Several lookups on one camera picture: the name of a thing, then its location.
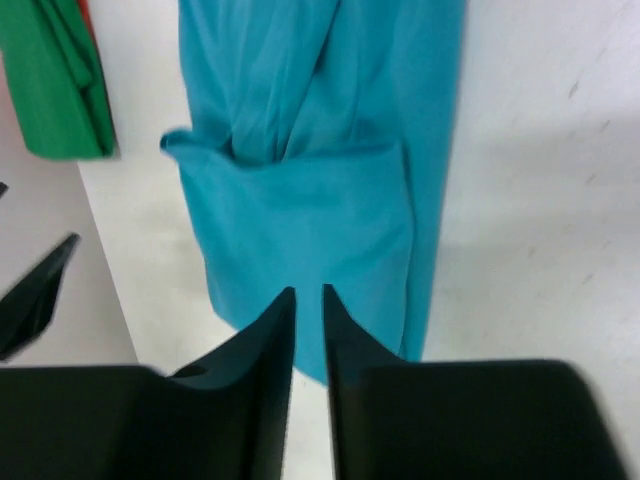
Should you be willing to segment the teal t shirt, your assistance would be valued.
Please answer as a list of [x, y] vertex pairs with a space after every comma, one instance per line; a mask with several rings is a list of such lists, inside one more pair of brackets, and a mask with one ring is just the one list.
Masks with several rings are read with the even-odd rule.
[[191, 125], [166, 133], [214, 312], [297, 297], [296, 367], [326, 378], [322, 290], [421, 358], [450, 157], [462, 1], [182, 1]]

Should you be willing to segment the orange t shirt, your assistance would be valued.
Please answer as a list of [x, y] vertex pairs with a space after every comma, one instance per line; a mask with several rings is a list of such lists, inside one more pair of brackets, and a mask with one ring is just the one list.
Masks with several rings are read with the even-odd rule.
[[94, 36], [94, 29], [93, 29], [93, 25], [92, 25], [92, 21], [91, 21], [88, 1], [87, 0], [77, 0], [76, 3], [78, 5], [78, 7], [79, 7], [79, 10], [81, 12], [81, 15], [83, 17], [84, 23], [85, 23], [89, 33], [91, 34], [91, 36]]

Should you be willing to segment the green t shirt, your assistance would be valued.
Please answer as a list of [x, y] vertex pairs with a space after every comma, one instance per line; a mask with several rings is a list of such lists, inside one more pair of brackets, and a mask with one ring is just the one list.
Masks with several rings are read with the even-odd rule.
[[1, 56], [32, 154], [53, 161], [113, 154], [115, 134], [99, 52], [76, 0], [3, 0]]

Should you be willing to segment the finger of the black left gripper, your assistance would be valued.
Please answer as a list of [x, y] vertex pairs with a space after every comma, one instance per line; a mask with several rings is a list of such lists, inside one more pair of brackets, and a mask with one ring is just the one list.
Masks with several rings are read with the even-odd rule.
[[64, 272], [81, 237], [68, 234], [1, 298], [1, 360], [36, 341], [50, 325]]

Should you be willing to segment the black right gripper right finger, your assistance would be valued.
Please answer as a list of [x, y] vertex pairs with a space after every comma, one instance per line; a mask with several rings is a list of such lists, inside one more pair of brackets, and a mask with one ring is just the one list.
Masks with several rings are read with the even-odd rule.
[[624, 479], [588, 384], [570, 364], [400, 359], [323, 289], [339, 479]]

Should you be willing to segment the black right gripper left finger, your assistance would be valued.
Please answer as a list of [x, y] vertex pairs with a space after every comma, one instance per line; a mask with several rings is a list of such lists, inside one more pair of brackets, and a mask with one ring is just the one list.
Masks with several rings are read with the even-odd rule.
[[141, 365], [5, 368], [5, 479], [277, 479], [295, 343], [284, 289], [170, 376]]

